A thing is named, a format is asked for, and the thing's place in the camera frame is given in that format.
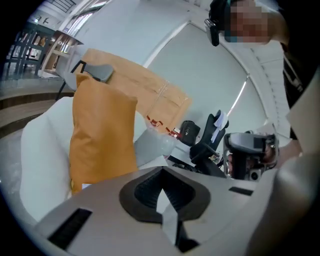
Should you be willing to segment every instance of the white chair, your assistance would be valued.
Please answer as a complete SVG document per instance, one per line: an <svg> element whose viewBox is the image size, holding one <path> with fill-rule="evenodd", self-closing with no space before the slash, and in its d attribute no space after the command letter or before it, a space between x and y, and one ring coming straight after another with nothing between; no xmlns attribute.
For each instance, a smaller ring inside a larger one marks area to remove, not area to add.
<svg viewBox="0 0 320 256"><path fill-rule="evenodd" d="M73 97L63 97L48 111L30 121L21 136L20 198L26 211L38 222L71 196L69 150L73 134ZM135 112L135 142L147 129ZM141 169L167 165L163 157Z"/></svg>

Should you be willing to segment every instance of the black slot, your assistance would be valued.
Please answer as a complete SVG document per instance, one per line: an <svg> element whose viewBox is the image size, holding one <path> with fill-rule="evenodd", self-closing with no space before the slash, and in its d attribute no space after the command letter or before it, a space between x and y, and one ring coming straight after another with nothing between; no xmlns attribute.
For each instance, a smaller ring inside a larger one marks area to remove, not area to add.
<svg viewBox="0 0 320 256"><path fill-rule="evenodd" d="M65 250L88 220L92 211L77 209L49 238L57 247Z"/></svg>
<svg viewBox="0 0 320 256"><path fill-rule="evenodd" d="M242 194L242 195L246 195L246 196L251 196L253 193L252 190L241 188L241 187L236 187L236 186L231 187L229 189L229 191L236 192L238 194Z"/></svg>

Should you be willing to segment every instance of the window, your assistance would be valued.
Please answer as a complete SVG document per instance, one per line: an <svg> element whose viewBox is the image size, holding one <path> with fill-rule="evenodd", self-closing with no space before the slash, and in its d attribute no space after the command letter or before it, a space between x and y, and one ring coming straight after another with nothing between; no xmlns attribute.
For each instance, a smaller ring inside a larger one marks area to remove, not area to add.
<svg viewBox="0 0 320 256"><path fill-rule="evenodd" d="M63 29L65 33L74 37L83 27L86 21L110 0L91 0L76 15L72 17L68 25Z"/></svg>

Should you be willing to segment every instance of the white wall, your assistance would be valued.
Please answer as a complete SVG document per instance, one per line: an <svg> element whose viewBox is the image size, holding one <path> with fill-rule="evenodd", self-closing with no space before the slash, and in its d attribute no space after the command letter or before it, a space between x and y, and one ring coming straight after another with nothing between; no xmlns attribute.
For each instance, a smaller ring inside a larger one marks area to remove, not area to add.
<svg viewBox="0 0 320 256"><path fill-rule="evenodd" d="M171 0L113 0L88 20L76 38L85 48L143 65L158 44L188 19L187 10Z"/></svg>
<svg viewBox="0 0 320 256"><path fill-rule="evenodd" d="M192 98L184 120L192 120L200 126L200 136L210 113L218 110L228 113L247 77L238 61L222 45L212 46L206 33L192 24L175 36L148 68ZM263 126L266 118L259 95L248 80L229 116L227 132L254 130Z"/></svg>
<svg viewBox="0 0 320 256"><path fill-rule="evenodd" d="M35 12L29 17L28 21L31 23L35 23L35 18L37 18L38 16L41 16L41 19L36 24L39 24L52 30L56 30L59 27L59 23L61 22L61 19L39 9L35 10Z"/></svg>

